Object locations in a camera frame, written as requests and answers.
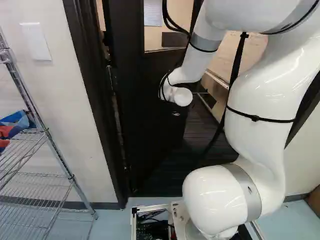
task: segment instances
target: black door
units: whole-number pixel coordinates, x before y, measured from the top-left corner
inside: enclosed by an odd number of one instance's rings
[[[185,50],[145,51],[143,0],[104,0],[103,10],[125,158],[135,190],[182,141],[188,108],[159,100],[158,86]]]

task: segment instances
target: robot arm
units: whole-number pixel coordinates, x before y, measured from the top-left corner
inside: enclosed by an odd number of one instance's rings
[[[190,218],[208,240],[231,238],[238,225],[274,212],[284,200],[286,139],[320,70],[318,5],[205,0],[184,62],[163,86],[167,101],[187,106],[189,90],[171,85],[200,80],[215,53],[198,49],[214,51],[226,30],[271,34],[262,59],[237,78],[227,101],[225,134],[238,159],[197,169],[183,183]]]

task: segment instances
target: blue fabric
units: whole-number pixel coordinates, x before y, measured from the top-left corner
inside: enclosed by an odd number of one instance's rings
[[[20,110],[0,119],[0,126],[13,126],[7,137],[1,137],[1,139],[11,139],[22,130],[29,128],[30,123],[26,112]]]

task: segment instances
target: gray band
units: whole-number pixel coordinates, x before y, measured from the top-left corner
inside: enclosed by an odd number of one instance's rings
[[[198,36],[196,33],[193,33],[191,36],[190,43],[198,49],[204,51],[216,51],[218,50],[222,40],[209,40],[201,36]]]
[[[287,31],[290,31],[297,26],[299,26],[301,23],[303,23],[306,19],[308,19],[308,16],[313,13],[313,11],[317,8],[318,4],[315,6],[315,4],[318,2],[318,0],[301,0],[299,4],[296,6],[296,8],[293,10],[293,12],[281,23],[279,23],[277,26],[273,27],[272,29],[262,32],[262,34],[276,34],[278,32],[285,33]]]
[[[248,211],[246,221],[250,222],[259,218],[262,212],[262,203],[258,189],[251,177],[236,164],[229,163],[222,166],[232,173],[243,190]]]

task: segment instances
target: light switch plate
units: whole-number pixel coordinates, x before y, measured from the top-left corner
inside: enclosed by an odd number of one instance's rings
[[[40,22],[20,23],[31,57],[37,61],[52,61]]]

